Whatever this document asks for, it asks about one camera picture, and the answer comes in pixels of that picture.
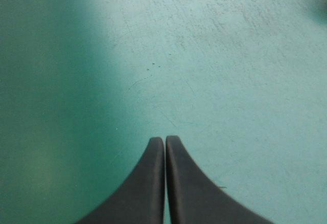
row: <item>black object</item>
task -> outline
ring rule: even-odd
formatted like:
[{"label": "black object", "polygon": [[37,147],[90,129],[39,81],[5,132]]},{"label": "black object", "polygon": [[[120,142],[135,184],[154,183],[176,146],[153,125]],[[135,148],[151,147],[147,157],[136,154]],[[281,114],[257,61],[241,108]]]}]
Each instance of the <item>black object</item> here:
[{"label": "black object", "polygon": [[172,224],[272,224],[210,181],[178,136],[166,139],[166,168]]},{"label": "black object", "polygon": [[165,152],[151,138],[140,161],[122,185],[78,224],[162,224],[165,201]]}]

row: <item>black curved edge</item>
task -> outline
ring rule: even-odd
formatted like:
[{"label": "black curved edge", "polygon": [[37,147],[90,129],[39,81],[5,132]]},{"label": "black curved edge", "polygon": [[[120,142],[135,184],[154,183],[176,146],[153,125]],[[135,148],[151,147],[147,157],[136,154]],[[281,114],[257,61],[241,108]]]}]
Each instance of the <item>black curved edge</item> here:
[{"label": "black curved edge", "polygon": [[141,159],[121,186],[78,224],[162,224],[165,201],[165,151],[151,138]]},{"label": "black curved edge", "polygon": [[205,176],[178,136],[166,139],[166,172],[172,224],[272,224]]}]

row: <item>teal floor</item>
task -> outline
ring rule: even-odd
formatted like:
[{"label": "teal floor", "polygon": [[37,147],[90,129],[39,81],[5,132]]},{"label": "teal floor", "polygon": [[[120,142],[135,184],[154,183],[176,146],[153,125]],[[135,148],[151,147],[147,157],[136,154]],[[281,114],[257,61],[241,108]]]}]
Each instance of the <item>teal floor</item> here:
[{"label": "teal floor", "polygon": [[0,0],[0,223],[76,221],[169,134],[250,209],[327,223],[326,86],[327,0]]}]

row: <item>painted floor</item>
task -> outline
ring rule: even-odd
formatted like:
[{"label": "painted floor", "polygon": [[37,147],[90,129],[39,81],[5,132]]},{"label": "painted floor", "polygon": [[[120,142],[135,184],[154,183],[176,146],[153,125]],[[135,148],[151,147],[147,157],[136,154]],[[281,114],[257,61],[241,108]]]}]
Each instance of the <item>painted floor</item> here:
[{"label": "painted floor", "polygon": [[0,223],[76,221],[169,134],[250,209],[327,223],[327,0],[0,2]]}]

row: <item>black plastic part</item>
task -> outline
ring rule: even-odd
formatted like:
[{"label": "black plastic part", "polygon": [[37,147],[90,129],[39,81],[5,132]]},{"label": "black plastic part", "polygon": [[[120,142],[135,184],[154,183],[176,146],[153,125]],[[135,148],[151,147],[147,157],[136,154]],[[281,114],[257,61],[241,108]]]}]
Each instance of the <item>black plastic part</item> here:
[{"label": "black plastic part", "polygon": [[166,169],[172,224],[272,224],[210,181],[177,136],[167,137]]},{"label": "black plastic part", "polygon": [[161,138],[151,138],[122,185],[78,224],[162,224],[165,201],[165,152]]}]

